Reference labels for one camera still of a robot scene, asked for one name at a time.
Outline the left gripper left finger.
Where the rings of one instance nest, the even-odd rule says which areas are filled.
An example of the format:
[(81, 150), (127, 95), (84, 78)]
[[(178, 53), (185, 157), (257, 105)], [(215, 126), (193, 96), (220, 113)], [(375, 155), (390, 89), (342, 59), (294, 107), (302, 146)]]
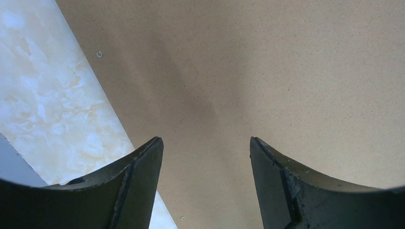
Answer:
[(132, 153), (65, 185), (0, 182), (3, 229), (147, 229), (164, 144), (154, 137)]

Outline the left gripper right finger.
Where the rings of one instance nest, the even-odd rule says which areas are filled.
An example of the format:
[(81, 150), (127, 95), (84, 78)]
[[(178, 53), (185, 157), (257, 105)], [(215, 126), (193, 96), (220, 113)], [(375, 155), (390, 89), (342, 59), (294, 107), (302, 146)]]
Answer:
[(250, 159), (266, 229), (402, 229), (405, 188), (358, 185), (318, 172), (250, 139)]

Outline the brown backing board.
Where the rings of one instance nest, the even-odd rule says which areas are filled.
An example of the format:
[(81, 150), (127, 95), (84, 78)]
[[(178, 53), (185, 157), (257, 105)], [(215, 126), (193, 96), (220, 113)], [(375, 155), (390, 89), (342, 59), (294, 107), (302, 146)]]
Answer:
[(402, 0), (59, 0), (134, 147), (164, 142), (180, 229), (260, 229), (259, 137), (321, 173), (405, 183)]

